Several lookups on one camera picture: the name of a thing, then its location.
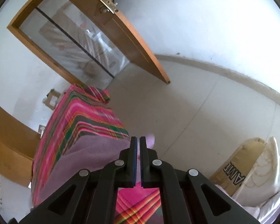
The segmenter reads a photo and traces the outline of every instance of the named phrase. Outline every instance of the lavender fabric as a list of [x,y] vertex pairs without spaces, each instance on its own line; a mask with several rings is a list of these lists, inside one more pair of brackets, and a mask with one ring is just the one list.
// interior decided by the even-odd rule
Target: lavender fabric
[[53,168],[48,182],[39,195],[42,203],[79,170],[90,172],[102,169],[106,164],[118,159],[120,151],[129,148],[130,142],[103,136],[82,136],[59,159]]

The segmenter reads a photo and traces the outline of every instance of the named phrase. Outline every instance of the plaid fabric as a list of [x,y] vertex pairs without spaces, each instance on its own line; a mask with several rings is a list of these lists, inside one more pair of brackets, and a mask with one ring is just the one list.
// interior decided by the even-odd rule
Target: plaid fabric
[[143,189],[137,183],[133,189],[120,190],[115,216],[114,224],[164,223],[159,189]]
[[72,85],[54,110],[36,151],[32,169],[32,204],[49,175],[72,144],[82,135],[129,139],[124,125],[107,107],[108,92]]

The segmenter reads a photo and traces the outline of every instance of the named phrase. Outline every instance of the baseboard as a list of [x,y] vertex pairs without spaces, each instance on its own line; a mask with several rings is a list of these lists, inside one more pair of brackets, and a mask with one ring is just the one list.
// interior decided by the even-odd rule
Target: baseboard
[[217,66],[215,64],[208,63],[208,62],[190,60],[190,59],[186,59],[186,58],[182,58],[182,57],[178,57],[178,56],[170,56],[170,55],[155,55],[155,56],[159,60],[172,61],[172,62],[180,63],[183,65],[193,66],[193,67],[205,70],[205,71],[210,71],[210,72],[219,74],[221,76],[224,76],[233,81],[241,83],[241,84],[261,93],[262,95],[266,96],[267,98],[273,100],[274,102],[276,102],[277,104],[280,105],[280,93],[278,93],[274,89],[268,87],[267,85],[265,85],[257,80],[254,80],[244,74],[241,74],[236,71],[233,71],[233,70],[221,67],[221,66]]

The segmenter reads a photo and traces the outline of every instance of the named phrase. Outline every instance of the wooden door frame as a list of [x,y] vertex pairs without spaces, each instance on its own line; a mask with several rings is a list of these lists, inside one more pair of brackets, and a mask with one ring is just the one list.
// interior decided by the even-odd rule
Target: wooden door frame
[[[54,60],[50,55],[48,55],[43,49],[41,49],[35,42],[33,42],[23,31],[21,31],[21,24],[27,19],[27,17],[31,14],[31,12],[42,2],[43,0],[28,0],[25,5],[18,11],[18,13],[11,20],[7,29],[20,40],[31,52],[33,52],[38,58],[40,58],[45,64],[47,64],[50,68],[52,68],[55,72],[57,72],[60,76],[62,76],[65,80],[67,80],[71,84],[77,85],[85,85],[81,80],[76,78],[73,74],[71,74],[68,70],[66,70],[63,66],[61,66],[56,60]],[[160,74],[157,73],[157,77],[166,82],[170,83],[169,77],[167,76],[165,70],[162,68],[161,64],[153,54],[153,52],[149,49],[148,45],[144,42],[144,40],[140,37],[135,28],[131,25],[131,23],[127,20],[127,18],[121,13],[117,12],[116,16],[125,24],[129,31],[125,31],[125,33],[130,33],[132,36],[135,36],[133,43],[137,45],[137,48],[141,48],[143,51],[147,53],[147,57],[149,57],[154,65],[152,65],[152,69],[159,70]]]

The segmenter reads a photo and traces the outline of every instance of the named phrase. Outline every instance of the grout line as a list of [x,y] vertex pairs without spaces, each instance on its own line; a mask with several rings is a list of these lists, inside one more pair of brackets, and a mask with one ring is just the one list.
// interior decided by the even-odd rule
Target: grout line
[[269,130],[269,133],[267,135],[267,139],[265,140],[267,142],[270,134],[272,133],[272,130],[273,130],[273,125],[274,125],[274,121],[275,121],[275,118],[276,118],[276,108],[277,108],[277,103],[275,103],[275,109],[274,109],[274,115],[273,115],[273,118],[272,118],[272,124],[270,126],[270,130]]
[[166,152],[169,151],[170,148],[173,147],[173,145],[176,143],[176,141],[178,140],[178,138],[184,133],[184,131],[188,128],[188,126],[191,124],[191,122],[194,120],[194,118],[196,117],[196,115],[198,114],[198,112],[200,111],[200,109],[202,108],[202,106],[204,105],[204,103],[207,101],[207,99],[209,98],[210,94],[212,93],[212,91],[214,90],[215,86],[217,85],[217,82],[219,81],[220,79],[220,75],[218,76],[218,79],[217,81],[215,82],[213,88],[211,89],[210,93],[208,94],[208,96],[206,97],[206,99],[204,100],[204,102],[202,103],[202,105],[200,106],[200,108],[198,109],[198,111],[196,112],[196,114],[194,115],[194,117],[190,120],[189,124],[185,127],[185,129],[181,132],[181,134],[176,138],[176,140],[172,143],[172,145],[170,147],[168,147],[168,149],[164,152],[164,154],[160,157],[162,158]]

